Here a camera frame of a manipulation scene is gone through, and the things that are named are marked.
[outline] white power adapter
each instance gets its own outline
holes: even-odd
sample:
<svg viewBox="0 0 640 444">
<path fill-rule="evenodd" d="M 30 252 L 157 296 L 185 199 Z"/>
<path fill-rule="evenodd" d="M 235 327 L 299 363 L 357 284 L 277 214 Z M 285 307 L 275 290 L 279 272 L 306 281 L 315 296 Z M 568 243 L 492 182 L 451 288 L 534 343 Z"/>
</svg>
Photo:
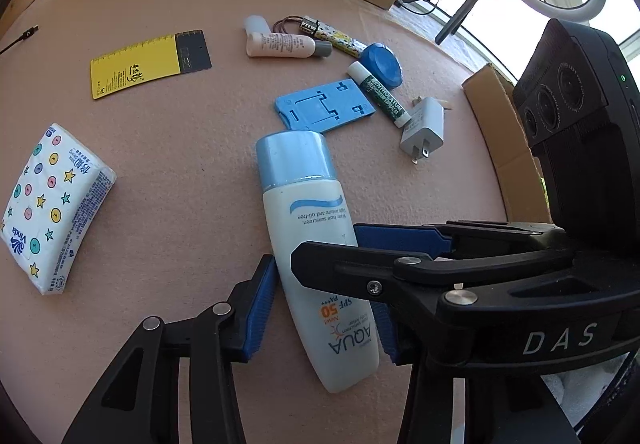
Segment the white power adapter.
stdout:
<svg viewBox="0 0 640 444">
<path fill-rule="evenodd" d="M 412 110 L 411 120 L 404 127 L 400 148 L 414 164 L 444 143 L 444 108 L 434 98 L 423 98 Z"/>
</svg>

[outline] tissue pack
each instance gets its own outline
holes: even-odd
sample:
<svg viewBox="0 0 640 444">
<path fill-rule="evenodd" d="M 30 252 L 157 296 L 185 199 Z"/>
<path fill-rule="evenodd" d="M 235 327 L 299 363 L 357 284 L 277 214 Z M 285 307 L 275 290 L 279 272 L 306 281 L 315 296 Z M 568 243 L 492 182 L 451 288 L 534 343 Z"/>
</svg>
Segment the tissue pack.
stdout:
<svg viewBox="0 0 640 444">
<path fill-rule="evenodd" d="M 41 294 L 59 294 L 116 174 L 58 124 L 33 149 L 0 227 L 9 252 Z"/>
</svg>

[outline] gray tube cap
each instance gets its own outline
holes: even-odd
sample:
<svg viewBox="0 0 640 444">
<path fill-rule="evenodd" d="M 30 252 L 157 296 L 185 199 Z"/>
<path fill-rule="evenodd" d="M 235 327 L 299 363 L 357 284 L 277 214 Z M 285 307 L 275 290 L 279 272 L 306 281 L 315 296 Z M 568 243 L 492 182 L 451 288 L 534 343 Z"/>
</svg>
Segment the gray tube cap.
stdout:
<svg viewBox="0 0 640 444">
<path fill-rule="evenodd" d="M 287 130 L 255 143 L 262 191 L 316 179 L 336 179 L 334 163 L 323 135 Z"/>
<path fill-rule="evenodd" d="M 316 42 L 316 50 L 314 50 L 312 56 L 326 58 L 334 51 L 334 46 L 331 45 L 330 41 L 324 41 L 321 39 L 315 39 L 314 41 Z"/>
</svg>

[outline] camera lens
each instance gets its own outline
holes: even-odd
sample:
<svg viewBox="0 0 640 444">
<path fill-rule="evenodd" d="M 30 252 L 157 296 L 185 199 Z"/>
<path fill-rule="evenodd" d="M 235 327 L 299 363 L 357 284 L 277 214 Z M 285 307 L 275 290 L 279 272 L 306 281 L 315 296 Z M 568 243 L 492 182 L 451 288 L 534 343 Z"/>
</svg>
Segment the camera lens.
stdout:
<svg viewBox="0 0 640 444">
<path fill-rule="evenodd" d="M 545 126 L 550 130 L 554 129 L 558 125 L 558 109 L 556 101 L 546 88 L 540 88 L 538 91 L 538 106 Z"/>
<path fill-rule="evenodd" d="M 574 112 L 580 110 L 584 99 L 584 91 L 578 74 L 568 65 L 561 66 L 558 71 L 558 86 L 567 106 Z"/>
<path fill-rule="evenodd" d="M 538 134 L 538 125 L 536 124 L 536 118 L 533 116 L 533 112 L 531 110 L 525 110 L 524 124 L 527 125 L 527 130 L 531 134 L 531 137 L 535 137 Z"/>
</svg>

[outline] white lotion tube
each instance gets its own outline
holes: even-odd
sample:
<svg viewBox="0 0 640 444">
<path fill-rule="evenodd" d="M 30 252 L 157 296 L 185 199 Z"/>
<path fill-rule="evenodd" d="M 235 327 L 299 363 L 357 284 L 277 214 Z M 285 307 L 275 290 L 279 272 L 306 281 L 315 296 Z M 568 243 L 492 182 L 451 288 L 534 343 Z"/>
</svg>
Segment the white lotion tube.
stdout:
<svg viewBox="0 0 640 444">
<path fill-rule="evenodd" d="M 332 52 L 328 41 L 314 40 L 302 34 L 262 34 L 251 32 L 246 38 L 246 54 L 249 57 L 308 58 L 326 57 Z"/>
<path fill-rule="evenodd" d="M 378 368 L 378 337 L 368 301 L 303 287 L 291 253 L 306 241 L 356 246 L 351 215 L 324 137 L 289 130 L 256 143 L 264 211 L 291 316 L 309 361 L 331 393 Z"/>
</svg>

